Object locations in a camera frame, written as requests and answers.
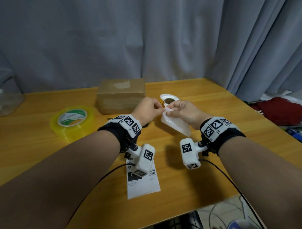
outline forearm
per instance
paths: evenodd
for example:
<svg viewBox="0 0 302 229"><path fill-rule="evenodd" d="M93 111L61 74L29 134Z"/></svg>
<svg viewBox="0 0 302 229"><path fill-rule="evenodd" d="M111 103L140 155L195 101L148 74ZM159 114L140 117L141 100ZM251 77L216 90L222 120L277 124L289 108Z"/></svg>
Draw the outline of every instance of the forearm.
<svg viewBox="0 0 302 229"><path fill-rule="evenodd" d="M220 159L268 228L298 228L302 213L302 171L244 137L228 140Z"/></svg>
<svg viewBox="0 0 302 229"><path fill-rule="evenodd" d="M0 228L65 228L120 151L98 131L52 154L0 187Z"/></svg>

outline hand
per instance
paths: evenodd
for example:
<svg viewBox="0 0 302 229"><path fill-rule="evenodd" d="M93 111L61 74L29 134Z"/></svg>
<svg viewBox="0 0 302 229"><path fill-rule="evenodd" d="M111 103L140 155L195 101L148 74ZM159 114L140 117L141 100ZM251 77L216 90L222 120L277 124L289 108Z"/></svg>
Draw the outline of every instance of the hand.
<svg viewBox="0 0 302 229"><path fill-rule="evenodd" d="M193 129L199 130L200 125L213 116L208 115L199 110L193 103L189 101L174 101L170 103L168 108L173 111L166 113L169 117L181 118L184 122L188 123Z"/></svg>
<svg viewBox="0 0 302 229"><path fill-rule="evenodd" d="M146 97L140 101L131 114L144 126L164 111L165 109L157 99Z"/></svg>

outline cardboard box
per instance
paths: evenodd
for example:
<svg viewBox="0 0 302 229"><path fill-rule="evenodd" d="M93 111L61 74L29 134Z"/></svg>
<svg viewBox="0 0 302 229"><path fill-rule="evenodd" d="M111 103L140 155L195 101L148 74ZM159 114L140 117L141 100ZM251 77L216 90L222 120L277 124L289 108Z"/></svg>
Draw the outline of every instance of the cardboard box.
<svg viewBox="0 0 302 229"><path fill-rule="evenodd" d="M146 97L144 79L103 80L97 91L101 114L130 114Z"/></svg>

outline red cloth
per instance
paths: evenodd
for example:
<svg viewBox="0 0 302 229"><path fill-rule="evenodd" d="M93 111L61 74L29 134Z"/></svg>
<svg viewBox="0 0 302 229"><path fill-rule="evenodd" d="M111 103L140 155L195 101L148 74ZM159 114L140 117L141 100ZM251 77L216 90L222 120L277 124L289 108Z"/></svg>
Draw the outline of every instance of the red cloth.
<svg viewBox="0 0 302 229"><path fill-rule="evenodd" d="M262 110L264 116L277 126L290 126L301 123L302 106L287 99L275 97L264 102L257 102L252 107Z"/></svg>

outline white backing paper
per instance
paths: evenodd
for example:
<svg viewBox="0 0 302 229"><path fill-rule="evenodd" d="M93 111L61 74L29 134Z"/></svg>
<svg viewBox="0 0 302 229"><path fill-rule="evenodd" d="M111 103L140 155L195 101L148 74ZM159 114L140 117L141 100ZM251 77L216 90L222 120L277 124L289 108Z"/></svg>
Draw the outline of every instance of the white backing paper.
<svg viewBox="0 0 302 229"><path fill-rule="evenodd" d="M126 163L133 162L134 158L133 160L126 160ZM128 199L153 192L159 192L160 186L154 162L152 164L151 172L144 177L136 176L131 172L131 166L127 166L127 184Z"/></svg>

